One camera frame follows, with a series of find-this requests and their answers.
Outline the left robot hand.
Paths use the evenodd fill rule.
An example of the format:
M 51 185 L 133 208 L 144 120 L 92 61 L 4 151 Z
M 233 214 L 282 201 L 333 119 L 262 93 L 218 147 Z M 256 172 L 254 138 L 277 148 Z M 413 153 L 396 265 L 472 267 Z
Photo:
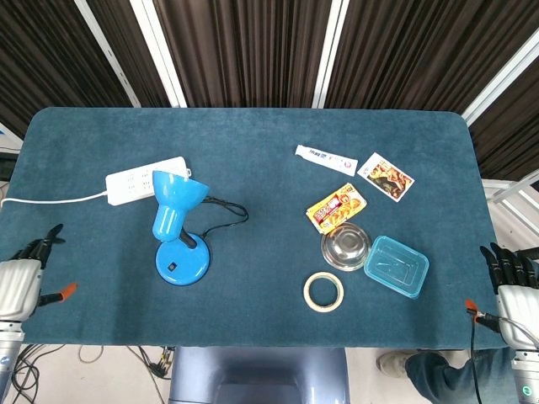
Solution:
M 65 242 L 58 236 L 62 229 L 63 224 L 54 226 L 43 238 L 34 239 L 9 260 L 1 262 L 1 322 L 25 322 L 38 307 L 63 302 L 76 292 L 77 283 L 70 283 L 56 293 L 41 292 L 52 246 Z

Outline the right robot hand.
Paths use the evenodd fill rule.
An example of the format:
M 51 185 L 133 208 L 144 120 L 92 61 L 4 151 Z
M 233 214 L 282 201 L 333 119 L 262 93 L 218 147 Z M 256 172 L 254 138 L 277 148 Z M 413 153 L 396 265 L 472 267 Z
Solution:
M 501 335 L 504 342 L 520 351 L 538 350 L 538 248 L 511 252 L 492 242 L 481 246 L 488 267 L 498 312 L 487 313 L 473 300 L 466 300 L 467 314 Z

